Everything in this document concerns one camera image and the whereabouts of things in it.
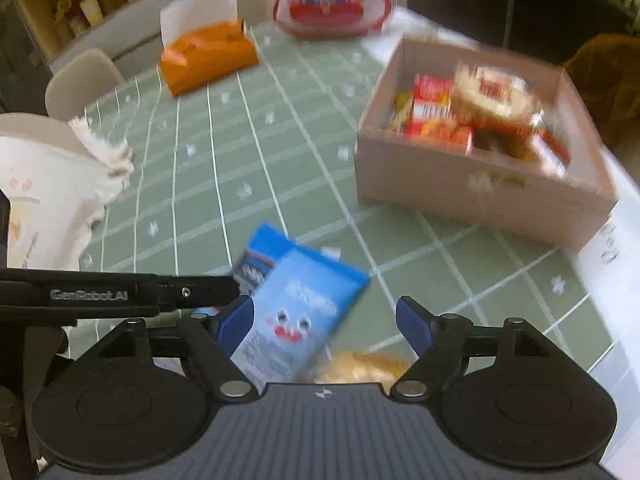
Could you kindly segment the green grid tablecloth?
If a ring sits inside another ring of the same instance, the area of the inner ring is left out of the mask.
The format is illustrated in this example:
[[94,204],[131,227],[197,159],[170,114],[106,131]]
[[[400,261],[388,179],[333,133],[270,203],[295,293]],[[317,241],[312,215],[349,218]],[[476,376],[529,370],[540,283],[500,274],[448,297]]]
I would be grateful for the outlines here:
[[608,162],[620,200],[578,255],[356,195],[352,149],[392,37],[302,44],[255,32],[264,65],[172,98],[148,70],[88,106],[91,128],[127,141],[134,173],[93,231],[87,271],[227,271],[268,222],[369,273],[370,286],[323,355],[358,349],[413,360],[393,306],[498,325],[527,318],[612,394],[618,425],[606,466],[639,459],[639,193]]

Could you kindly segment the orange tissue box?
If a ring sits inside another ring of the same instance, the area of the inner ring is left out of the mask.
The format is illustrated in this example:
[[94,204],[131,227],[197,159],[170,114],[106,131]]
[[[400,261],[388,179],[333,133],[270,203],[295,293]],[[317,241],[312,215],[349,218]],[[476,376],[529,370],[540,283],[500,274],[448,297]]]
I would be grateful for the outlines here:
[[160,72],[176,98],[259,64],[244,22],[216,22],[191,30],[163,50]]

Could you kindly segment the yellow cracker snack packet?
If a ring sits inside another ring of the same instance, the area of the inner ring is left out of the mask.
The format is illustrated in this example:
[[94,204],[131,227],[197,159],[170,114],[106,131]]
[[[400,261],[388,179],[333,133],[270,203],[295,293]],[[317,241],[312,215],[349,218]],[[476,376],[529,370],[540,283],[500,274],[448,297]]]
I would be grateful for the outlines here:
[[393,132],[403,132],[411,117],[412,108],[413,92],[397,92],[394,102],[394,111],[390,118],[390,122],[388,123],[388,130]]

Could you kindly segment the white canvas tote bag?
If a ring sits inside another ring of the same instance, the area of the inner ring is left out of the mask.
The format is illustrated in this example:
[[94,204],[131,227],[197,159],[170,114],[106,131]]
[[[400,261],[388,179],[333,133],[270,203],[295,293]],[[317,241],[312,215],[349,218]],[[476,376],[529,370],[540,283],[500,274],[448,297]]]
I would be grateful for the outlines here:
[[10,268],[99,271],[93,228],[134,171],[125,140],[98,137],[86,118],[1,116],[1,191],[11,203]]

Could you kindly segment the blue white snack packet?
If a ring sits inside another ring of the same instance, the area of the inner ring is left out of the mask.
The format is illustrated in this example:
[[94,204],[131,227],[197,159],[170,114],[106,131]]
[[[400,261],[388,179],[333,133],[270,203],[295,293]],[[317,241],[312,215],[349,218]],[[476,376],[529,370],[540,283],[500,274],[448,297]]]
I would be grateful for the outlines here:
[[264,222],[233,276],[254,304],[252,328],[232,361],[262,390],[295,382],[370,284],[370,276],[299,245]]

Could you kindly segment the red snack packet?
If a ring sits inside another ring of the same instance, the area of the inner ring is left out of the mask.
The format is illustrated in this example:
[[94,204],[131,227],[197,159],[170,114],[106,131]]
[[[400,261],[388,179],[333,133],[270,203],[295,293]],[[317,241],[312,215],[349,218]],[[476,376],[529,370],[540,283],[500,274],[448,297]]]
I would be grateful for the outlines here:
[[451,111],[451,79],[416,75],[405,133],[414,140],[457,148],[469,154],[473,130],[462,125]]

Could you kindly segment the round rice cracker packet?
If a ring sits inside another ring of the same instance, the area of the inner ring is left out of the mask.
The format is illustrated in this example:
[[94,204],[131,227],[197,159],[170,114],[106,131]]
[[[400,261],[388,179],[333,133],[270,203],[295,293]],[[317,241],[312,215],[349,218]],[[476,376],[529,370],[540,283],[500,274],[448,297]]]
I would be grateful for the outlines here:
[[530,136],[544,125],[541,100],[528,83],[491,66],[457,65],[450,110],[462,124],[509,136]]

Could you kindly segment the golden round cake packet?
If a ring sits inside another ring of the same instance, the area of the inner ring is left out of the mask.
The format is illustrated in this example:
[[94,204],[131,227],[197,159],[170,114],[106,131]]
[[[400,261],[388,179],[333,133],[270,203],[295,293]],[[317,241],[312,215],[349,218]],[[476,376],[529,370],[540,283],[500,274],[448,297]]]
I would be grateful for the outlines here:
[[317,384],[380,384],[385,391],[398,381],[410,364],[378,353],[341,351],[320,370]]

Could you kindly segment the pink cardboard box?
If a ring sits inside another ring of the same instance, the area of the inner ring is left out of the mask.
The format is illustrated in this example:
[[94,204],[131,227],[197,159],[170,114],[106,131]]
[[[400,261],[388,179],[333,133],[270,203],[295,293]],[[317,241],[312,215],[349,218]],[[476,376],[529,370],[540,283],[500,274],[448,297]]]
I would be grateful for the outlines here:
[[[473,130],[469,154],[388,130],[396,93],[416,75],[454,81],[458,64],[523,78],[544,108],[530,136]],[[562,68],[505,50],[402,38],[359,124],[357,193],[427,214],[479,223],[568,248],[585,246],[617,202],[599,133]]]

